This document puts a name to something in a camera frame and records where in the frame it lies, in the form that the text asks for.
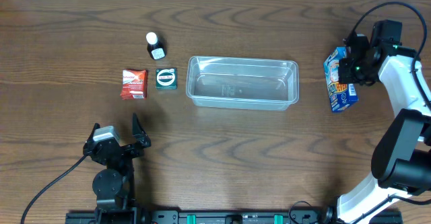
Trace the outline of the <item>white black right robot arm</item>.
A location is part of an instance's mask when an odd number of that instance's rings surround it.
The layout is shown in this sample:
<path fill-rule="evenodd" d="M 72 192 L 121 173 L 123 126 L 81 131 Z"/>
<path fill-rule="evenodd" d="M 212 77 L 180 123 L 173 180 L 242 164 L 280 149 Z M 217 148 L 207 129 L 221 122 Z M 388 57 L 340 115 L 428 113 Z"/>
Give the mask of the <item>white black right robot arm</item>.
<path fill-rule="evenodd" d="M 382 83 L 395 118 L 374 150 L 371 172 L 328 209 L 327 223 L 369 223 L 396 201 L 413 203 L 430 190 L 430 152 L 416 148 L 430 144 L 430 90 L 418 53 L 401 44 L 401 30 L 400 22 L 383 20 L 370 38 L 352 32 L 345 39 L 340 83 Z"/>

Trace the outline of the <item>red Panadol box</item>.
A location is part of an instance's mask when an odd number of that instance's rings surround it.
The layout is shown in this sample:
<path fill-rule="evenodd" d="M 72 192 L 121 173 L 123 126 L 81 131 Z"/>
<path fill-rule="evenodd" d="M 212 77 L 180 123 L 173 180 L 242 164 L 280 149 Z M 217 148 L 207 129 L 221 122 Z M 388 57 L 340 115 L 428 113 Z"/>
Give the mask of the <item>red Panadol box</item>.
<path fill-rule="evenodd" d="M 121 98 L 123 100 L 146 99 L 147 97 L 147 70 L 123 70 L 123 86 Z"/>

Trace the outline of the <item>dark syrup bottle white cap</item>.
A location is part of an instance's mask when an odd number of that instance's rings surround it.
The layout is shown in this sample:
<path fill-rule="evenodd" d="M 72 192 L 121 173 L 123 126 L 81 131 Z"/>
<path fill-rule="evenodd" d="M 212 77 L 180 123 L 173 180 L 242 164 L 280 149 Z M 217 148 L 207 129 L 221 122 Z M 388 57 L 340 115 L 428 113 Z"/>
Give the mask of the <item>dark syrup bottle white cap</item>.
<path fill-rule="evenodd" d="M 163 59 L 166 56 L 164 45 L 154 32 L 148 32 L 145 36 L 147 40 L 147 51 L 153 60 Z"/>

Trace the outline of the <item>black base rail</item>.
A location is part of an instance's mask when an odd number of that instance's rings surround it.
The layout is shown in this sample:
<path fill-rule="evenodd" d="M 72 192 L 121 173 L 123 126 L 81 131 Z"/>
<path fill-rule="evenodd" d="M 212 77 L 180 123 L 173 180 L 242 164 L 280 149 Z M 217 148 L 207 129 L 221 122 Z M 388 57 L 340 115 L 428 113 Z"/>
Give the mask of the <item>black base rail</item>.
<path fill-rule="evenodd" d="M 95 213 L 67 213 L 66 224 L 88 223 L 155 223 L 155 224 L 279 224 L 279 223 L 322 223 L 318 211 L 296 210 L 291 213 L 187 213 L 178 211 L 155 211 L 151 217 L 141 219 L 132 212 L 103 213 L 100 218 Z"/>

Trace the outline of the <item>clear plastic container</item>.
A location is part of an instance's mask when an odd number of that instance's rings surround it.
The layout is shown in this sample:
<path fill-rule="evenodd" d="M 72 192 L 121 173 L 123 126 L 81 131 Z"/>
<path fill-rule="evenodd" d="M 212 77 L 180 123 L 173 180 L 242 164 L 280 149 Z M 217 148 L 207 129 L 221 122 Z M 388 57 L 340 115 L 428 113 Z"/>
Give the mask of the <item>clear plastic container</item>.
<path fill-rule="evenodd" d="M 193 56 L 186 95 L 201 107 L 284 111 L 299 100 L 298 65 L 275 59 Z"/>

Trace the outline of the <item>blue fever patch box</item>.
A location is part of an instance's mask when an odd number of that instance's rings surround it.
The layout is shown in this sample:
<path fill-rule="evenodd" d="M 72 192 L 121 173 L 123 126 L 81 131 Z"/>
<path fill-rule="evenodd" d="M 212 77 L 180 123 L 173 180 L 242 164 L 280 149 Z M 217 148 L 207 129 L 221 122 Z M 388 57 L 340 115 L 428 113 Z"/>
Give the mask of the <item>blue fever patch box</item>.
<path fill-rule="evenodd" d="M 339 62 L 345 56 L 345 48 L 337 47 L 323 63 L 332 113 L 343 112 L 359 100 L 353 84 L 339 82 Z"/>

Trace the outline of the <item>green Zam-Buk box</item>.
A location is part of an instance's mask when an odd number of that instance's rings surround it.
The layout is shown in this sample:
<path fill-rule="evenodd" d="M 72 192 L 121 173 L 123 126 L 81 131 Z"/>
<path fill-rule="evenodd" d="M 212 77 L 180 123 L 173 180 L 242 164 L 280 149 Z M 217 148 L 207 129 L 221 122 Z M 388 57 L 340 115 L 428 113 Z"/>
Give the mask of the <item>green Zam-Buk box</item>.
<path fill-rule="evenodd" d="M 176 68 L 156 69 L 156 89 L 177 89 Z"/>

